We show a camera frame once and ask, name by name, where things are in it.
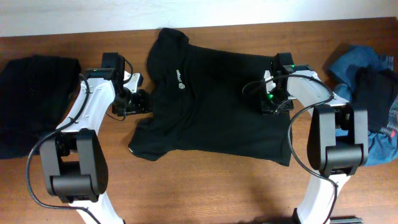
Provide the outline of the black t-shirt with logo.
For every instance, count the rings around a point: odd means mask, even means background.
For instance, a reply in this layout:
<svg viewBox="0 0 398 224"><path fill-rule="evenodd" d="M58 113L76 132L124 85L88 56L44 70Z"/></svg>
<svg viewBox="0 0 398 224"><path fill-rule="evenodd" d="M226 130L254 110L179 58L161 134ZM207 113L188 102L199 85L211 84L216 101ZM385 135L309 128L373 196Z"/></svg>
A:
<svg viewBox="0 0 398 224"><path fill-rule="evenodd" d="M156 161L175 149L201 150L289 165L289 115L263 114L251 93L273 61L198 47L162 29L147 58L153 115L138 122L130 152Z"/></svg>

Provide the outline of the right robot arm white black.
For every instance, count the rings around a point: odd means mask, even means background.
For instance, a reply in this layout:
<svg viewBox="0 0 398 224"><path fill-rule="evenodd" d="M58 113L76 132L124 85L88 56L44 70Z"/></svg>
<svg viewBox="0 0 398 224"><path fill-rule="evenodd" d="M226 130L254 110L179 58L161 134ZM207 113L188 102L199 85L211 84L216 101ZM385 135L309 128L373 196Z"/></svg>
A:
<svg viewBox="0 0 398 224"><path fill-rule="evenodd" d="M278 53L271 60L259 88L264 114L287 113L298 100L304 108L291 122L305 112L312 117L307 142L310 165L300 163L311 178L288 223L362 223L362 218L333 218L331 213L345 183L368 160L366 109L338 96L312 67L294 63L290 53Z"/></svg>

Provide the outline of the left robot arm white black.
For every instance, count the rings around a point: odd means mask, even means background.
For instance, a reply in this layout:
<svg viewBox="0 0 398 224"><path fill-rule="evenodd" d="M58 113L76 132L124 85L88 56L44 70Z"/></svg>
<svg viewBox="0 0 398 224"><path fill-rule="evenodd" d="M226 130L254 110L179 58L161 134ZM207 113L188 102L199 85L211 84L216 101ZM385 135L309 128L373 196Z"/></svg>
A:
<svg viewBox="0 0 398 224"><path fill-rule="evenodd" d="M149 94L140 88L140 73L117 52L104 53L100 68L83 74L80 92L67 117L39 150L47 192L76 210L85 223L124 223L106 193L108 165L98 140L107 110L122 121L151 111Z"/></svg>

